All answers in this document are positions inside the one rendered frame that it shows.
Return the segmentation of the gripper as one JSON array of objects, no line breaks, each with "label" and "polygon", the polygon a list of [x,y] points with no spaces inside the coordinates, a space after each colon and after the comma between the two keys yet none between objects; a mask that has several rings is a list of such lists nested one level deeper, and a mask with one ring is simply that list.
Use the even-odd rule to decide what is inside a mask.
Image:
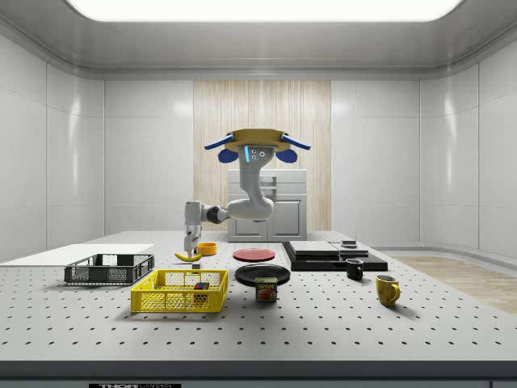
[{"label": "gripper", "polygon": [[197,247],[201,237],[201,226],[187,226],[183,247],[186,253],[191,254]]}]

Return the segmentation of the red plate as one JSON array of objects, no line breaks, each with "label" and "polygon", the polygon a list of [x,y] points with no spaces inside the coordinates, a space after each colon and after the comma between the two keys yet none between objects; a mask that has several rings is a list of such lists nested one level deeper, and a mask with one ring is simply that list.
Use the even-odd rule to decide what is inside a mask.
[{"label": "red plate", "polygon": [[265,262],[275,258],[275,252],[264,248],[245,248],[233,253],[233,257],[242,262]]}]

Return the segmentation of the yellow basket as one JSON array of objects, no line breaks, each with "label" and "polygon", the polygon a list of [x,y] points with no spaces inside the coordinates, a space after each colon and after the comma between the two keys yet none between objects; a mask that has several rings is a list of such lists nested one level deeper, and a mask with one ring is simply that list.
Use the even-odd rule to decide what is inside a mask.
[{"label": "yellow basket", "polygon": [[[208,282],[208,291],[195,291]],[[226,270],[158,269],[131,289],[133,312],[219,312],[228,288]],[[194,293],[206,293],[208,302],[195,304]]]}]

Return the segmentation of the black plate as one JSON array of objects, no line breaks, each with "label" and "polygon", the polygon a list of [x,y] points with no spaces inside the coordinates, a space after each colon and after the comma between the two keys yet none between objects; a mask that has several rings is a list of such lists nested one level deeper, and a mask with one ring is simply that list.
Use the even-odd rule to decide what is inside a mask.
[{"label": "black plate", "polygon": [[242,284],[253,287],[255,278],[275,277],[278,285],[287,283],[291,273],[285,267],[274,264],[250,264],[240,267],[235,272],[235,278]]}]

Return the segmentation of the dark grey basket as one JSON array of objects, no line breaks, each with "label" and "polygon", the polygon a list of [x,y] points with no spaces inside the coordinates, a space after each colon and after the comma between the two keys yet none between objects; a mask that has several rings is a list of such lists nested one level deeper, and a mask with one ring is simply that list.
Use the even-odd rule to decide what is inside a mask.
[{"label": "dark grey basket", "polygon": [[154,255],[96,254],[65,267],[65,282],[79,285],[131,285],[152,271]]}]

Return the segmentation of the flat-sided can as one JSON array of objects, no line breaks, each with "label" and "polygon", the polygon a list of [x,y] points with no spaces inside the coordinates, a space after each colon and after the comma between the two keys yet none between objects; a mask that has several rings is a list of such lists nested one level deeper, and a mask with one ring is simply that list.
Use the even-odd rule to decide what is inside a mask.
[{"label": "flat-sided can", "polygon": [[257,301],[275,302],[277,300],[277,277],[256,277],[254,283]]}]

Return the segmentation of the white cabinet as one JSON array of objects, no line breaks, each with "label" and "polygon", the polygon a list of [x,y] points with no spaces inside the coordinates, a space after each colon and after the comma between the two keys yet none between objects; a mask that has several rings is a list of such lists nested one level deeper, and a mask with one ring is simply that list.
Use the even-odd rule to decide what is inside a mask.
[{"label": "white cabinet", "polygon": [[275,203],[265,222],[228,221],[230,242],[283,242],[307,238],[305,169],[262,169],[260,185],[266,198]]}]

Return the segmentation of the white board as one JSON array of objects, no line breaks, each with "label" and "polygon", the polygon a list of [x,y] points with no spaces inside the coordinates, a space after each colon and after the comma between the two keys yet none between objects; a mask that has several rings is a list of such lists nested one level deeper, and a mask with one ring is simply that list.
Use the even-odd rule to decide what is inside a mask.
[{"label": "white board", "polygon": [[138,254],[152,244],[72,244],[14,259],[0,266],[65,266],[95,254]]}]

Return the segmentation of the black stove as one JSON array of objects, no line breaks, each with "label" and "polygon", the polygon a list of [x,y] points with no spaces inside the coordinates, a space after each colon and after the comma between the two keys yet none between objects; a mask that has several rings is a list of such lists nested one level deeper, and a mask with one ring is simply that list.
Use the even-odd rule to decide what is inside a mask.
[{"label": "black stove", "polygon": [[292,271],[345,271],[346,259],[360,259],[364,271],[387,271],[388,263],[366,250],[348,250],[338,242],[283,242]]}]

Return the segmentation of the yellow mug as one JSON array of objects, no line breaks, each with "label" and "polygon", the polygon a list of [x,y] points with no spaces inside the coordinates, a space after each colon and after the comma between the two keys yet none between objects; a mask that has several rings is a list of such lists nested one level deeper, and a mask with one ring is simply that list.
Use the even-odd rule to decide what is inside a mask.
[{"label": "yellow mug", "polygon": [[384,306],[394,306],[401,296],[399,280],[394,276],[377,275],[375,282],[379,302]]}]

